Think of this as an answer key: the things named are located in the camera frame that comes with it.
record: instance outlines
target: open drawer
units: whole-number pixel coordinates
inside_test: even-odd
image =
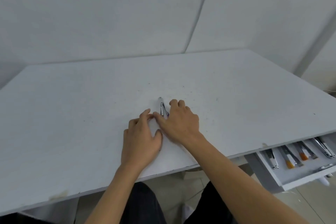
[[[336,153],[336,133],[322,136],[330,149]],[[287,144],[291,152],[304,164],[302,167],[288,169],[283,154],[279,147],[272,148],[278,162],[278,169],[273,169],[265,151],[245,155],[245,158],[256,174],[261,184],[270,192],[278,193],[295,188],[302,184],[321,178],[336,172],[336,158],[327,158],[312,142],[312,139],[304,140],[305,144],[318,156],[317,159],[303,161],[296,147]],[[317,171],[320,167],[333,164],[334,166]]]

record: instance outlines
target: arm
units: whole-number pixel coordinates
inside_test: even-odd
[[[167,120],[153,113],[160,128],[193,155],[238,223],[308,223],[212,146],[199,132],[198,116],[183,100],[173,99],[170,105]]]
[[[117,224],[135,181],[142,170],[157,156],[162,145],[162,133],[157,130],[152,137],[147,120],[153,118],[150,109],[131,120],[124,131],[121,165],[85,224]]]

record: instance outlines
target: hand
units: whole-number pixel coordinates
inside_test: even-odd
[[[130,120],[124,130],[124,145],[121,153],[121,165],[134,168],[139,173],[157,156],[162,145],[162,133],[158,129],[152,137],[148,120],[153,118],[145,110],[138,119]]]
[[[173,99],[169,104],[171,108],[168,119],[164,119],[157,112],[153,115],[163,133],[173,142],[183,145],[186,140],[200,134],[198,116],[191,112],[183,100],[177,102]]]

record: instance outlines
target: forearm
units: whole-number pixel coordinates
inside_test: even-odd
[[[307,223],[260,184],[235,166],[202,134],[184,143],[240,224]]]
[[[140,173],[132,167],[120,166],[85,224],[117,224],[124,212],[129,194]]]

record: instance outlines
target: right hand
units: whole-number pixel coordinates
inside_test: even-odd
[[[170,101],[170,112],[168,119],[154,112],[154,118],[162,132],[175,143],[184,144],[186,140],[199,136],[199,119],[193,114],[183,100]]]

